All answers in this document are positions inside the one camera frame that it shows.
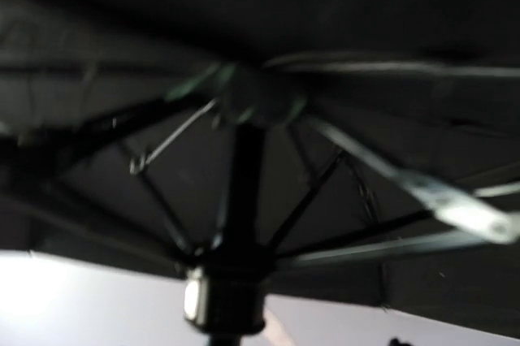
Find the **pink folding umbrella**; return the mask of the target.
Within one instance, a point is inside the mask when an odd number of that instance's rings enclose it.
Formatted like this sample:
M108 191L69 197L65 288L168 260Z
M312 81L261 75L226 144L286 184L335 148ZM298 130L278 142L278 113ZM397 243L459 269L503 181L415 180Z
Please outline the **pink folding umbrella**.
M1 0L1 249L519 337L519 0Z

